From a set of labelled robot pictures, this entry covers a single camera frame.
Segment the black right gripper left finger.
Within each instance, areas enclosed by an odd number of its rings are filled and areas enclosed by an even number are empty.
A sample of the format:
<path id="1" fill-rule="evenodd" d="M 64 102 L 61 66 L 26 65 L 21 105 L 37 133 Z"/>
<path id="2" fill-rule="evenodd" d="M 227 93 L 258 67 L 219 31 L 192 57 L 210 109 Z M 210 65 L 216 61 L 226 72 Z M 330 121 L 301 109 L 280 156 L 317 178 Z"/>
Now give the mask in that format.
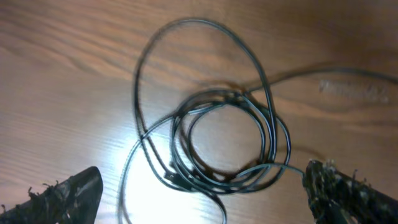
<path id="1" fill-rule="evenodd" d="M 94 224 L 103 194 L 100 170 L 91 166 L 63 182 L 44 184 L 43 192 L 28 189 L 29 199 L 7 209 L 2 205 L 1 224 Z"/>

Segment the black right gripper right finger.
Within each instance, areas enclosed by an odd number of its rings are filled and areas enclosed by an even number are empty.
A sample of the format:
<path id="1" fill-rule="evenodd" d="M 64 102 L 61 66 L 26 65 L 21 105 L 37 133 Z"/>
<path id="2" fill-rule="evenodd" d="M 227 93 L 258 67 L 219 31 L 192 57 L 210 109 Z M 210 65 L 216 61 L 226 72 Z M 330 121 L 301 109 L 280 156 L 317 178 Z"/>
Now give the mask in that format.
<path id="1" fill-rule="evenodd" d="M 311 160 L 302 180 L 315 223 L 397 223 L 397 200 L 334 165 Z"/>

